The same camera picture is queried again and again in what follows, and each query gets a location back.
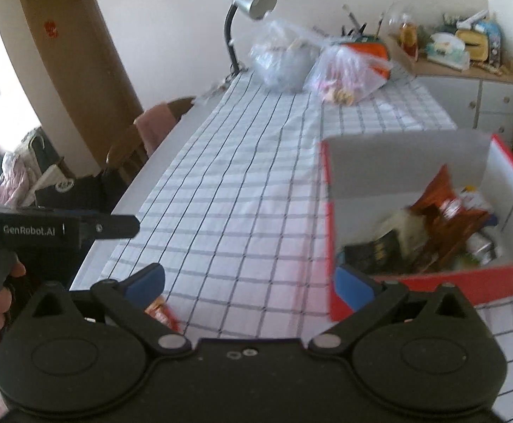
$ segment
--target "cabinet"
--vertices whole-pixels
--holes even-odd
[[[513,144],[513,84],[453,76],[417,78],[459,128],[498,134]]]
[[[509,72],[495,76],[478,68],[457,72],[420,57],[414,62],[393,38],[385,38],[391,58],[425,86],[459,128],[498,134],[513,145],[513,61]]]

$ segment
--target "lamp neck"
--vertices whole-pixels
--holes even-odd
[[[229,58],[231,59],[231,65],[233,66],[233,77],[237,76],[241,70],[239,68],[239,61],[237,60],[237,55],[235,53],[235,49],[231,42],[231,24],[233,22],[233,17],[237,12],[237,7],[232,4],[229,8],[229,12],[227,13],[227,17],[225,18],[225,42],[227,44],[227,50],[229,50]]]

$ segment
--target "red door decoration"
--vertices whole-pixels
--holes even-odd
[[[49,38],[58,38],[57,24],[54,23],[54,20],[47,20],[45,22],[45,31]]]

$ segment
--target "plastic bag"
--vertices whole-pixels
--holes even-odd
[[[250,52],[253,68],[273,92],[299,93],[314,66],[320,48],[312,32],[283,20],[264,22]]]
[[[331,46],[323,49],[304,89],[318,94],[324,102],[351,106],[386,84],[387,80],[371,67],[390,70],[392,64],[347,46]]]

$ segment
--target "chair backrest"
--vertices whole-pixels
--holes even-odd
[[[178,98],[168,103],[177,121],[193,107],[195,97]],[[111,146],[106,158],[106,165],[119,171],[123,181],[130,185],[148,160],[145,146],[134,124],[131,124],[123,135]]]

